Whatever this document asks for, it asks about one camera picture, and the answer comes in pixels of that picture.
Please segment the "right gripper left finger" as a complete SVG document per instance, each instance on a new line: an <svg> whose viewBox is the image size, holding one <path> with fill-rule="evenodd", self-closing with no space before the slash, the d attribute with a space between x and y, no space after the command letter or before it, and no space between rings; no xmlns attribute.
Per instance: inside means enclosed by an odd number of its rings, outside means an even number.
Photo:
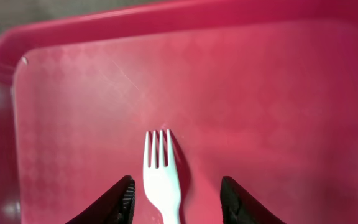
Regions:
<svg viewBox="0 0 358 224"><path fill-rule="evenodd" d="M135 180L126 175L67 224L131 224L135 210Z"/></svg>

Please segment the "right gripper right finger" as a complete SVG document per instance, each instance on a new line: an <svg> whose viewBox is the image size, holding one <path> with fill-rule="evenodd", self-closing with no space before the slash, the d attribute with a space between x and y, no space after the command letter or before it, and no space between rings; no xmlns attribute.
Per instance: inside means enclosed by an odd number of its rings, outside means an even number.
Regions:
<svg viewBox="0 0 358 224"><path fill-rule="evenodd" d="M220 201L224 224L284 224L230 176L222 178Z"/></svg>

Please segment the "pink plastic fork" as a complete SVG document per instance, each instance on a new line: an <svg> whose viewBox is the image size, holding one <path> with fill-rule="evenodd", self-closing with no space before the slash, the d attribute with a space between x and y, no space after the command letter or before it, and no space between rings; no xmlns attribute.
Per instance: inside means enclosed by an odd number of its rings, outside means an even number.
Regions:
<svg viewBox="0 0 358 224"><path fill-rule="evenodd" d="M147 199L162 214L164 224L180 224L181 188L171 131L146 132L143 182Z"/></svg>

